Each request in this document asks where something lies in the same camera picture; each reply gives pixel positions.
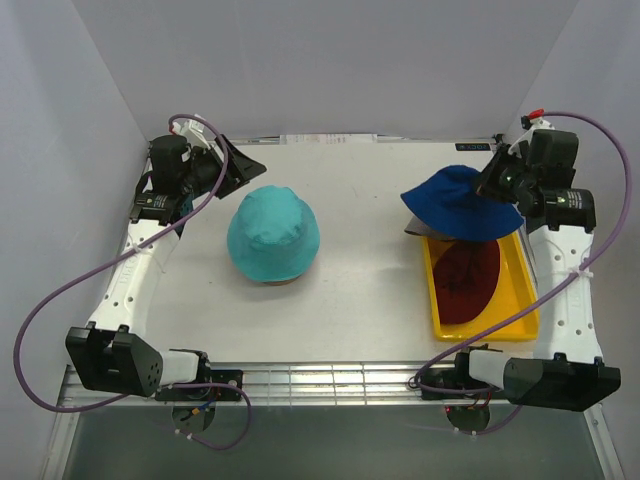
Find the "papers at back edge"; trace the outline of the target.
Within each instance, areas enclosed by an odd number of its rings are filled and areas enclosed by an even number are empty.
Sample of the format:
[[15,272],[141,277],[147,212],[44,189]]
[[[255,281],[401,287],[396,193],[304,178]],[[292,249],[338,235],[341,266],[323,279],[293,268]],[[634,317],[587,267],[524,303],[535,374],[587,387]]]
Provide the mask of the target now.
[[286,134],[286,135],[281,135],[279,139],[279,143],[281,145],[372,144],[372,143],[376,143],[377,141],[378,141],[377,134],[361,134],[361,133]]

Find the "grey cap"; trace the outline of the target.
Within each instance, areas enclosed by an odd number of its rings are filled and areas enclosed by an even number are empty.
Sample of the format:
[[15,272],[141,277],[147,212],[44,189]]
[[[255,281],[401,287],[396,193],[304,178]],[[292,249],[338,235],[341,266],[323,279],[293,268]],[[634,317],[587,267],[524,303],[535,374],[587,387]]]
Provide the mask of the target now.
[[404,232],[409,235],[431,238],[438,241],[451,241],[453,237],[445,235],[423,223],[418,217],[413,216]]

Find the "teal bucket hat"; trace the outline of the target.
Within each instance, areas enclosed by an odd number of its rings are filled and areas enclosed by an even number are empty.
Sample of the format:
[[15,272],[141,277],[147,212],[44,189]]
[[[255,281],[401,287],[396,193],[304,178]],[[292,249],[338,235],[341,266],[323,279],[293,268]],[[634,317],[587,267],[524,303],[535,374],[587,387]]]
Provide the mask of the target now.
[[234,267],[262,283],[304,275],[320,247],[319,226],[310,206],[288,187],[268,185],[247,194],[226,237]]

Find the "dark corner label sticker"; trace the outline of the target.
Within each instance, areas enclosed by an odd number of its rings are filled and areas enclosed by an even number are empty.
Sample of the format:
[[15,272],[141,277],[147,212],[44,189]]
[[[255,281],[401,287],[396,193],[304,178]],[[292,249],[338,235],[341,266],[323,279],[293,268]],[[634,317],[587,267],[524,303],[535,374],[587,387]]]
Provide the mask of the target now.
[[489,143],[484,142],[459,142],[455,144],[457,151],[490,151],[491,146]]

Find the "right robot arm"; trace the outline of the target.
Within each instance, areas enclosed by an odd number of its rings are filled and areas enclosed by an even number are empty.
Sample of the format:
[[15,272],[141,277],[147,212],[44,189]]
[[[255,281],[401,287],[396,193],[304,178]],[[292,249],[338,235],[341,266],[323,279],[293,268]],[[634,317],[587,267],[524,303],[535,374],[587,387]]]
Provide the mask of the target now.
[[539,327],[533,355],[471,347],[451,375],[474,397],[487,385],[514,405],[583,412],[621,385],[595,333],[585,266],[596,227],[592,193],[575,189],[576,134],[533,127],[500,147],[475,183],[478,194],[516,205],[525,219],[537,280]]

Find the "aluminium front rail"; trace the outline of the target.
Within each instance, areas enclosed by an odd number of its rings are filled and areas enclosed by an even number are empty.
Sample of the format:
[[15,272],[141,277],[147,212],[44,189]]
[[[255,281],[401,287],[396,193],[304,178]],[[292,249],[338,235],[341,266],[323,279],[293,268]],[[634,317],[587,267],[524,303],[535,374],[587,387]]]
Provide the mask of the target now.
[[[487,394],[442,395],[424,400],[409,387],[410,378],[421,365],[415,362],[316,362],[316,363],[216,363],[214,370],[240,370],[241,380],[230,385],[241,389],[253,407],[310,406],[414,406],[483,405]],[[130,395],[107,406],[151,406],[156,393],[177,395],[176,385],[159,387],[151,397]],[[84,407],[120,395],[85,389],[79,375],[68,367],[57,399],[59,407]]]

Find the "dark red hat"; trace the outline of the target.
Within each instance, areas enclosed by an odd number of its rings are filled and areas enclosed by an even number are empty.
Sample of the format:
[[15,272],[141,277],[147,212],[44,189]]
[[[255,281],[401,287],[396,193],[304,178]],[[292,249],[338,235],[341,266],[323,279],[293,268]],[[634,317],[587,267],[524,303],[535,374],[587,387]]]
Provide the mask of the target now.
[[433,269],[440,322],[462,325],[475,320],[494,295],[500,268],[495,240],[453,242]]

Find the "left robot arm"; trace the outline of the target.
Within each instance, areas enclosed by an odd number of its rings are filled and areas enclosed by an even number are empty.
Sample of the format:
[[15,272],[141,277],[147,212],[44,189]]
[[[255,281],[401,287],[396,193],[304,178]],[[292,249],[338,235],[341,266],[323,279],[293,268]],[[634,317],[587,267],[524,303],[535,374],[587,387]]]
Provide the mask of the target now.
[[150,142],[147,159],[149,169],[136,186],[129,214],[125,258],[87,324],[71,328],[65,345],[88,390],[151,397],[177,384],[197,400],[212,387],[208,356],[188,349],[159,351],[146,342],[154,292],[194,201],[208,195],[223,199],[267,168],[226,137],[209,144],[163,135]]

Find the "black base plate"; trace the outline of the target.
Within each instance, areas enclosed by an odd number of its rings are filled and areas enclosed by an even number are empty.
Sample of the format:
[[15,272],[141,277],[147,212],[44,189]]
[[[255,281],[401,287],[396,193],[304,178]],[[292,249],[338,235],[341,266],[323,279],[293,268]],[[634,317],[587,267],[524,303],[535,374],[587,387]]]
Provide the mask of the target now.
[[411,377],[407,385],[420,392],[422,400],[462,399],[494,392],[495,387],[451,368],[430,368]]
[[154,399],[161,402],[236,402],[242,399],[237,389],[242,389],[243,380],[244,371],[240,369],[209,369],[196,380],[196,383],[206,383],[208,387],[165,387],[155,394]]

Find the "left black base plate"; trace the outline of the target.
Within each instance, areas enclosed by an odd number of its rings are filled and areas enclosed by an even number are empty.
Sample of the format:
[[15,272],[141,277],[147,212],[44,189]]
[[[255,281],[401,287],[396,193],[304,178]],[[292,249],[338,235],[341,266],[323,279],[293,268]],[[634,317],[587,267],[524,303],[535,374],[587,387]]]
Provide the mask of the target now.
[[209,369],[196,380],[196,383],[206,383],[208,387],[165,387],[155,394],[154,399],[161,402],[236,402],[242,399],[237,389],[242,389],[243,380],[244,371],[240,369]]

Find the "blue bucket hat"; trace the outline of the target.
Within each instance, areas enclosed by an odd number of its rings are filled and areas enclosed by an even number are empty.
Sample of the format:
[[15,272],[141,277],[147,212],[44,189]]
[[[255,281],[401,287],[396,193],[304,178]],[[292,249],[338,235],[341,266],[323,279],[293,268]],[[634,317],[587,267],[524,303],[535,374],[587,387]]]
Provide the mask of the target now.
[[440,169],[401,194],[401,200],[423,223],[453,240],[488,242],[520,229],[523,218],[513,205],[477,195],[479,172],[464,165]]

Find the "yellow plastic tray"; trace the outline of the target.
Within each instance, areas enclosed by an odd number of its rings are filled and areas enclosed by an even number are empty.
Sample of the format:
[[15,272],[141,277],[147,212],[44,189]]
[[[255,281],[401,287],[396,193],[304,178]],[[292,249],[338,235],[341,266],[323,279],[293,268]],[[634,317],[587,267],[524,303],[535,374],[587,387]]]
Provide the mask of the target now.
[[530,306],[536,299],[520,237],[513,233],[494,241],[488,248],[483,269],[488,285],[472,286],[461,295],[436,284],[434,276],[441,259],[449,255],[452,242],[422,240],[430,299],[431,324],[439,341],[462,342]]

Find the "wooden hat stand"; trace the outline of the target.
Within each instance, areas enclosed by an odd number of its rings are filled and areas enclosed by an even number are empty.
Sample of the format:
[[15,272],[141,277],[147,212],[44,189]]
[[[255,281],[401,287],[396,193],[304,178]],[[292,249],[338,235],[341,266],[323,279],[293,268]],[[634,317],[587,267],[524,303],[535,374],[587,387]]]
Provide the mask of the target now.
[[284,285],[288,285],[291,284],[293,282],[295,282],[296,280],[298,280],[299,277],[294,277],[294,278],[290,278],[287,280],[278,280],[278,281],[267,281],[267,282],[262,282],[263,285],[267,285],[267,286],[284,286]]

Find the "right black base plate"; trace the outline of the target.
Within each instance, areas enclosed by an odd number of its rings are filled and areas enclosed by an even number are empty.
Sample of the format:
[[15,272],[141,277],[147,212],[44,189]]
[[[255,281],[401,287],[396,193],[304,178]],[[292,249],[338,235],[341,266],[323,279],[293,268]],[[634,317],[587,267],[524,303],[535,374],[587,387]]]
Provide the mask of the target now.
[[462,399],[494,392],[495,387],[451,368],[430,368],[411,377],[407,385],[420,392],[422,400]]

